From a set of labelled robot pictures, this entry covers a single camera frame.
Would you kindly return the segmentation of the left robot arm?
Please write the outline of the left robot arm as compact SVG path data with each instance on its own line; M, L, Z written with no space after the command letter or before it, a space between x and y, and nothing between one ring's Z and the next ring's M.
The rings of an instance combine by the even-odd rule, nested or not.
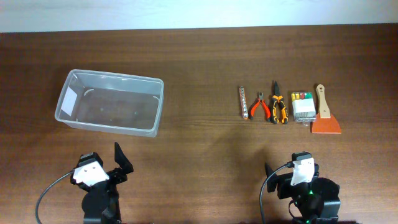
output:
M117 142L114 160L119 166L106 172L99 154L92 152L82 155L72 171L71 184L86 191L81 203L84 223L122 222L117 185L127 181L127 175L134 172L134 168Z

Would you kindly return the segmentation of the socket bit rail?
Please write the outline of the socket bit rail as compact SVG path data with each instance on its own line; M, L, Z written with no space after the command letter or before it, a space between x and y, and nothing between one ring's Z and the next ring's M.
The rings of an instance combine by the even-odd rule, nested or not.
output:
M243 117L243 119L248 119L249 114L248 114L248 108L247 108L246 97L245 97L245 92L244 92L243 86L239 87L239 97L240 97L240 102L241 102L242 117Z

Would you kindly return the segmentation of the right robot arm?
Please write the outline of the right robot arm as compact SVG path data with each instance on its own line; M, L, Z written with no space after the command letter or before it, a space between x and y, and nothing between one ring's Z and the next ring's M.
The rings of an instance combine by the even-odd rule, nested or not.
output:
M293 223L338 223L340 186L330 179L319 176L319 165L310 182L291 185L293 173L277 175L268 164L265 165L267 179L263 182L260 194L264 189L269 193L276 191L280 200L290 199L301 216L292 215Z

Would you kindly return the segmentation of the wooden handled orange scraper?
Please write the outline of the wooden handled orange scraper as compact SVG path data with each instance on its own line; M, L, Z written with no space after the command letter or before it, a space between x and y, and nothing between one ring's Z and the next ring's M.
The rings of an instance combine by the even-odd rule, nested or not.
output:
M311 126L312 134L341 134L341 128L336 118L331 114L326 102L325 87L318 84L316 87L318 96L318 113Z

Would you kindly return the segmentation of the orange black long-nose pliers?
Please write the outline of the orange black long-nose pliers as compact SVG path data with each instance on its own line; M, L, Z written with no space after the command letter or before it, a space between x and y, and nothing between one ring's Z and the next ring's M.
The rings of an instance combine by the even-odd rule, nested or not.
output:
M277 109L280 109L281 118L277 117ZM287 107L284 103L284 97L280 94L279 86L276 81L272 82L272 96L270 102L271 123L287 124L289 122Z

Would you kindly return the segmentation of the clear plastic container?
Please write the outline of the clear plastic container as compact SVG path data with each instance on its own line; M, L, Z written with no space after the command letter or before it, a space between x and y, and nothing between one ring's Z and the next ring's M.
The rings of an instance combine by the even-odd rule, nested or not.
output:
M163 102L159 78L73 69L60 92L55 119L76 129L154 138Z

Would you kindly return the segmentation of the screwdriver bit set case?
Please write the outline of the screwdriver bit set case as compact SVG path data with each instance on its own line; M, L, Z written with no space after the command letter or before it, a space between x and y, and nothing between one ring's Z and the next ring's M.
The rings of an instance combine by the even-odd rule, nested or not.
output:
M309 126L316 120L316 109L311 92L293 92L291 94L294 121Z

